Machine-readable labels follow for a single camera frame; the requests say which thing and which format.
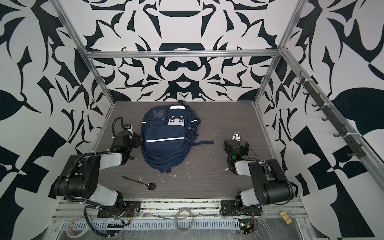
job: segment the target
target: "backpack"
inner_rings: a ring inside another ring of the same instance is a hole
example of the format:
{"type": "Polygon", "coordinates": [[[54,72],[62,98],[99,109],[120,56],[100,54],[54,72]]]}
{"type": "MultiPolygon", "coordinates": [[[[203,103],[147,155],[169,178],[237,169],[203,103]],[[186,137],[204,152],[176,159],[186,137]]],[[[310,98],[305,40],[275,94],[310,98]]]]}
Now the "backpack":
{"type": "Polygon", "coordinates": [[[194,143],[201,119],[189,106],[179,103],[150,109],[141,124],[144,159],[162,173],[169,173],[172,167],[182,163],[193,145],[213,144],[213,141],[194,143]]]}

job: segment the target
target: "spoon handle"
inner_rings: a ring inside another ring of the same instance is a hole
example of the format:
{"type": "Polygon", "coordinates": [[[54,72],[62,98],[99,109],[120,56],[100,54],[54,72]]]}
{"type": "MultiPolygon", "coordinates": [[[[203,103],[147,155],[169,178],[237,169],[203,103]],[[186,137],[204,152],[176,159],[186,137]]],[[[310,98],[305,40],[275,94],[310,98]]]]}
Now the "spoon handle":
{"type": "Polygon", "coordinates": [[[139,182],[139,181],[136,181],[136,180],[133,180],[133,179],[131,179],[131,178],[129,178],[129,177],[126,177],[126,176],[121,176],[122,178],[124,178],[124,179],[127,179],[127,180],[131,180],[131,181],[134,181],[134,182],[138,182],[138,183],[141,183],[141,184],[144,184],[144,185],[146,185],[145,183],[142,183],[142,182],[139,182]]]}

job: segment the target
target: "black spoon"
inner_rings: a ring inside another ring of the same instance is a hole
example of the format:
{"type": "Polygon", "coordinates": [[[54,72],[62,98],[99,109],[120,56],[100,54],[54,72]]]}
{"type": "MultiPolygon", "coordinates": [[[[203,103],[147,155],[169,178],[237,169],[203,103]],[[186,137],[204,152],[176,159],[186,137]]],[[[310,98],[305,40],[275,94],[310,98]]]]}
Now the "black spoon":
{"type": "Polygon", "coordinates": [[[142,183],[142,182],[133,180],[133,179],[131,179],[131,178],[129,178],[129,177],[125,177],[125,176],[121,176],[121,177],[124,178],[124,179],[127,179],[127,180],[131,180],[131,181],[134,181],[134,182],[138,182],[138,183],[144,184],[145,186],[147,186],[147,189],[148,189],[148,190],[153,190],[153,189],[155,189],[155,187],[156,187],[156,184],[154,184],[153,182],[148,183],[148,184],[145,184],[145,183],[142,183]]]}

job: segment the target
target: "black mounting plate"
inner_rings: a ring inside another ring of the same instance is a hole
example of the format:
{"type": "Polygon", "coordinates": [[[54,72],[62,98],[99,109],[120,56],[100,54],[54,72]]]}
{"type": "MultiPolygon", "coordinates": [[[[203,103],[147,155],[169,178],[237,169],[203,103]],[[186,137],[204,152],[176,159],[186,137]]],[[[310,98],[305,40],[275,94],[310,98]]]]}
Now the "black mounting plate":
{"type": "Polygon", "coordinates": [[[238,207],[236,206],[235,200],[221,200],[220,214],[223,216],[252,216],[252,212],[254,216],[261,216],[263,211],[260,204],[242,207],[240,211],[241,214],[238,214],[237,210],[238,207]]]}
{"type": "MultiPolygon", "coordinates": [[[[126,212],[125,217],[131,217],[133,213],[140,212],[140,206],[141,202],[140,201],[124,201],[126,207],[128,208],[128,211],[126,212]]],[[[113,217],[113,215],[120,214],[122,213],[121,209],[117,209],[114,206],[111,207],[100,207],[101,210],[99,209],[99,212],[97,213],[98,218],[103,218],[103,217],[113,217]]]]}

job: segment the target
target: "black and white wallpaper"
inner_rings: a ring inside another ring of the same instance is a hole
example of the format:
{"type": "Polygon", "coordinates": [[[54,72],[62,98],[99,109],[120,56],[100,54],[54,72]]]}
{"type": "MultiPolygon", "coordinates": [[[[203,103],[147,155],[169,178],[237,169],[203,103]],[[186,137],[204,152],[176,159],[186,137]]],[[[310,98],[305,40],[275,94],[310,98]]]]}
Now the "black and white wallpaper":
{"type": "MultiPolygon", "coordinates": [[[[381,156],[382,1],[310,0],[288,50],[381,156]]],[[[382,239],[384,192],[280,60],[259,102],[318,239],[382,239]]]]}
{"type": "Polygon", "coordinates": [[[310,0],[289,51],[384,159],[384,1],[310,0]]]}
{"type": "Polygon", "coordinates": [[[253,100],[271,57],[103,58],[116,101],[253,100]]]}
{"type": "Polygon", "coordinates": [[[88,50],[142,51],[276,49],[297,0],[61,2],[88,50]]]}
{"type": "Polygon", "coordinates": [[[110,103],[47,0],[0,0],[0,225],[32,239],[68,157],[92,150],[110,103]]]}

